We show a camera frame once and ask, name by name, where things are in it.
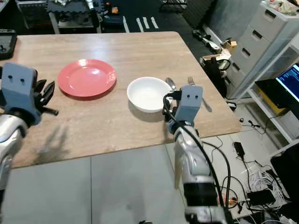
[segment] power adapter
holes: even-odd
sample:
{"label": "power adapter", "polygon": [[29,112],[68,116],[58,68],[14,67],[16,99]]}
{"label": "power adapter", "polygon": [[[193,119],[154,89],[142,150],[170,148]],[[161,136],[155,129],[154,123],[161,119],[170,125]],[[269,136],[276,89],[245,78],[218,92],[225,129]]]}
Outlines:
{"label": "power adapter", "polygon": [[237,155],[242,159],[244,160],[244,155],[245,155],[245,152],[244,152],[244,149],[242,147],[242,144],[240,142],[237,142],[235,141],[234,142],[234,147],[235,147],[235,150],[237,152]]}

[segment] white cable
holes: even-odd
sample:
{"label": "white cable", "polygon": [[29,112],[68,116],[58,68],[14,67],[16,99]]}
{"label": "white cable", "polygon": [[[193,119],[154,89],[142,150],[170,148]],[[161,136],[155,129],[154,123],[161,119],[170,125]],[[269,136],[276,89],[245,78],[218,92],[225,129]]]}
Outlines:
{"label": "white cable", "polygon": [[282,193],[282,190],[278,186],[277,182],[273,177],[265,171],[258,170],[250,175],[250,187],[252,192],[261,191],[264,189],[268,189],[268,185],[271,185],[273,189],[272,192],[275,202],[267,204],[267,206],[271,209],[278,210],[285,203],[285,199]]}
{"label": "white cable", "polygon": [[256,224],[256,221],[254,220],[254,218],[251,215],[249,215],[249,216],[253,220],[254,224]]}
{"label": "white cable", "polygon": [[278,221],[278,220],[266,220],[266,221],[263,221],[261,224],[264,224],[264,223],[266,223],[266,222],[269,222],[269,221],[272,221],[272,222],[278,222],[278,223],[283,223],[283,222],[280,222],[280,221]]}

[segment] drawer handle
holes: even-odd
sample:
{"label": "drawer handle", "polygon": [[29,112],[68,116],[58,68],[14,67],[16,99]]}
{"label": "drawer handle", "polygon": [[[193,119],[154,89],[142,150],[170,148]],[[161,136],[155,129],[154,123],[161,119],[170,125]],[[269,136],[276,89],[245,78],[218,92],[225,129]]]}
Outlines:
{"label": "drawer handle", "polygon": [[250,56],[250,53],[245,48],[242,48],[242,54],[245,58],[249,58]]}
{"label": "drawer handle", "polygon": [[268,9],[265,11],[264,16],[269,22],[272,22],[276,17],[276,15]]}
{"label": "drawer handle", "polygon": [[236,65],[235,63],[233,63],[232,66],[233,66],[232,68],[233,68],[234,72],[238,72],[240,70],[240,68],[238,67],[238,65]]}
{"label": "drawer handle", "polygon": [[224,77],[225,81],[228,83],[228,84],[231,84],[232,82],[228,79],[227,76]]}
{"label": "drawer handle", "polygon": [[260,41],[262,39],[262,35],[260,35],[256,30],[252,32],[252,38],[256,41]]}

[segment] black cable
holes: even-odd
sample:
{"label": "black cable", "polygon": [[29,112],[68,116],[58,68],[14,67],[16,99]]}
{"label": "black cable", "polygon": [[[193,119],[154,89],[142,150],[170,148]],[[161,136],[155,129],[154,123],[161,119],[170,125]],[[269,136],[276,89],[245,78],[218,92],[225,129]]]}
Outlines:
{"label": "black cable", "polygon": [[263,128],[263,132],[260,132],[255,125],[242,125],[242,126],[250,126],[252,127],[254,130],[256,130],[259,134],[265,134],[267,132],[267,125],[268,125],[268,122],[269,120],[271,120],[272,118],[277,118],[277,117],[280,117],[281,115],[278,115],[278,116],[275,116],[275,117],[270,117],[270,118],[267,118],[266,120],[266,124],[265,124],[265,127]]}
{"label": "black cable", "polygon": [[242,162],[243,162],[243,164],[244,164],[244,166],[246,168],[246,171],[247,171],[247,184],[248,184],[248,188],[249,188],[249,190],[251,190],[250,183],[249,183],[249,170],[248,170],[248,167],[246,166],[245,161],[242,160]]}
{"label": "black cable", "polygon": [[[240,160],[240,161],[243,161],[241,158],[239,158],[239,156],[237,156],[236,159],[237,159],[237,160]],[[255,164],[257,164],[259,167],[269,167],[271,170],[273,170],[273,168],[272,168],[270,165],[268,165],[268,164],[266,164],[266,165],[262,165],[262,164],[260,164],[257,160],[254,160],[254,161],[244,161],[244,162],[245,162],[245,163],[255,163]],[[280,186],[280,184],[279,184],[279,182],[278,182],[278,178],[273,177],[272,175],[271,175],[271,177],[273,178],[272,183],[275,181],[275,182],[277,183],[277,185],[279,186],[279,188],[281,189],[281,193],[282,193],[284,199],[285,199],[285,200],[288,200],[288,201],[292,201],[291,198],[287,197],[287,196],[284,194],[284,192],[283,192],[283,190],[282,190],[282,187]]]}
{"label": "black cable", "polygon": [[218,147],[216,147],[215,145],[209,143],[209,142],[205,142],[205,141],[202,141],[204,144],[206,145],[209,145],[209,146],[212,146],[212,147],[215,147],[215,149],[217,149],[221,155],[223,156],[224,160],[225,160],[225,163],[226,163],[226,166],[228,168],[228,183],[227,183],[227,189],[226,189],[226,198],[225,198],[225,207],[228,208],[228,202],[229,202],[229,188],[230,188],[230,176],[231,176],[231,171],[230,171],[230,165],[229,165],[229,161],[227,159],[227,157],[225,156],[224,152],[219,149]]}
{"label": "black cable", "polygon": [[[218,136],[216,136],[216,138],[218,138],[218,139],[220,140],[220,142],[221,142],[221,145],[218,146],[218,148],[220,148],[221,146],[223,146],[223,141],[222,141]],[[211,152],[211,157],[212,157],[211,163],[213,163],[213,161],[214,161],[213,152],[214,152],[216,149],[217,149],[217,148],[215,147],[215,148],[212,150],[212,152]]]}
{"label": "black cable", "polygon": [[223,203],[223,197],[222,197],[222,193],[221,193],[221,190],[220,190],[220,185],[219,185],[219,182],[218,182],[218,178],[217,178],[217,175],[215,173],[215,170],[214,170],[214,167],[213,165],[211,164],[211,161],[209,159],[209,157],[207,156],[203,146],[200,144],[200,142],[196,139],[196,137],[190,132],[188,131],[181,123],[179,123],[175,117],[172,115],[172,113],[169,111],[169,108],[167,107],[167,103],[166,103],[166,98],[167,97],[172,97],[171,93],[168,93],[166,94],[164,97],[163,97],[163,105],[164,105],[164,108],[167,112],[167,114],[170,116],[170,118],[177,124],[179,125],[188,135],[190,135],[190,137],[194,140],[194,142],[197,144],[197,146],[199,147],[199,149],[201,150],[201,152],[203,153],[208,165],[209,165],[209,168],[211,170],[211,173],[212,173],[212,176],[215,180],[215,184],[216,184],[216,189],[218,191],[218,197],[219,197],[219,203],[220,203],[220,206],[224,207],[224,203]]}
{"label": "black cable", "polygon": [[[236,193],[233,189],[231,189],[231,188],[230,188],[229,190],[231,190],[231,191],[234,193],[235,198],[237,199],[237,202],[238,202],[238,201],[239,201],[239,197],[238,197],[237,193]],[[236,203],[234,206],[229,207],[228,209],[233,209],[233,208],[236,207],[236,206],[237,206],[237,203]]]}
{"label": "black cable", "polygon": [[[241,159],[239,156],[237,156],[236,159],[242,161],[242,159]],[[254,160],[254,161],[245,161],[245,163],[246,163],[246,164],[247,164],[247,163],[255,163],[255,164],[257,164],[259,167],[269,167],[270,169],[273,170],[273,168],[272,168],[270,165],[268,165],[268,164],[266,164],[266,165],[262,165],[262,164],[260,164],[257,160]]]}
{"label": "black cable", "polygon": [[[225,180],[227,179],[227,177],[228,177],[228,176],[224,177],[224,179],[223,179],[223,181],[222,181],[222,186],[221,186],[221,187],[223,187],[224,182],[225,182]],[[267,212],[274,212],[274,211],[275,211],[275,210],[272,210],[271,208],[269,208],[269,209],[264,209],[264,210],[262,210],[262,209],[253,209],[253,208],[251,208],[251,207],[250,207],[250,203],[249,203],[249,201],[247,200],[247,195],[246,195],[245,189],[244,189],[244,187],[243,187],[243,184],[242,184],[241,181],[239,181],[239,179],[236,178],[235,176],[231,176],[231,178],[235,179],[235,180],[240,184],[240,186],[241,186],[241,188],[242,188],[242,191],[243,191],[243,194],[244,194],[245,203],[246,203],[246,208],[247,208],[249,211],[251,211],[252,214],[254,214],[254,213],[253,213],[254,211],[267,211]]]}

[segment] dark floor mat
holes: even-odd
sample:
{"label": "dark floor mat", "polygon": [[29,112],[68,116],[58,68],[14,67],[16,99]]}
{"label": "dark floor mat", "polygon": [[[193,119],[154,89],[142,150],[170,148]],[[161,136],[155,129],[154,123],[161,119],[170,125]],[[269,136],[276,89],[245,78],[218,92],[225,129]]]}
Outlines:
{"label": "dark floor mat", "polygon": [[[181,13],[173,13],[167,9],[175,9],[181,6],[165,6],[166,10],[159,12],[162,4],[161,0],[111,0],[112,5],[119,6],[121,16],[125,16],[130,32],[140,32],[136,18],[140,18],[145,32],[155,31],[176,31],[178,32],[188,48],[191,50],[197,60],[201,56],[211,55],[212,53],[204,46],[202,42],[192,36],[192,28],[183,18]],[[143,17],[147,18],[149,29],[145,28]],[[151,22],[151,17],[159,27],[156,29]],[[10,1],[0,14],[0,28],[12,28],[17,31],[18,35],[34,34],[53,34],[51,26],[43,28],[27,29],[24,25],[22,14],[17,9],[15,1]],[[123,26],[105,26],[104,33],[123,33]],[[61,29],[62,34],[66,33],[94,33],[94,29]]]}

